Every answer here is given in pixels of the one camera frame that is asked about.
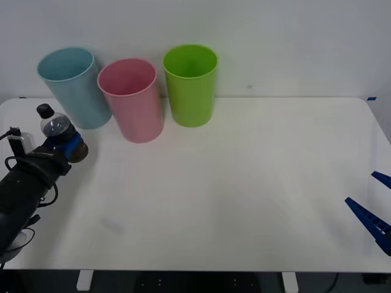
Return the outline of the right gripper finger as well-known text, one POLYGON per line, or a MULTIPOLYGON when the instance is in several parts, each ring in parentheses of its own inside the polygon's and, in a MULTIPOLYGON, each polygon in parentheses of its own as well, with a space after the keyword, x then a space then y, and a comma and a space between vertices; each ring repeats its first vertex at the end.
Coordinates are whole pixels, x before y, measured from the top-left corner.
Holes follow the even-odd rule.
POLYGON ((377 179, 379 182, 381 182, 383 185, 391 189, 391 177, 387 176, 385 174, 379 173, 379 172, 373 172, 371 174, 372 177, 377 179))
POLYGON ((349 206, 361 224, 363 224, 367 231, 372 235, 381 250, 386 255, 390 256, 390 225, 372 214, 350 197, 345 199, 345 203, 349 206))

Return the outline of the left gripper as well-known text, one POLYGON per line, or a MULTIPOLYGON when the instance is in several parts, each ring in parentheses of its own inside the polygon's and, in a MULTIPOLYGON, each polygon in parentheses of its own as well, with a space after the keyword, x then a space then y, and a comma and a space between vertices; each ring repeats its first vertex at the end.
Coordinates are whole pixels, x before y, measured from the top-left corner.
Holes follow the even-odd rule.
POLYGON ((47 137, 41 147, 18 159, 18 167, 52 187, 71 169, 67 159, 84 159, 84 141, 79 132, 67 142, 56 145, 47 137))

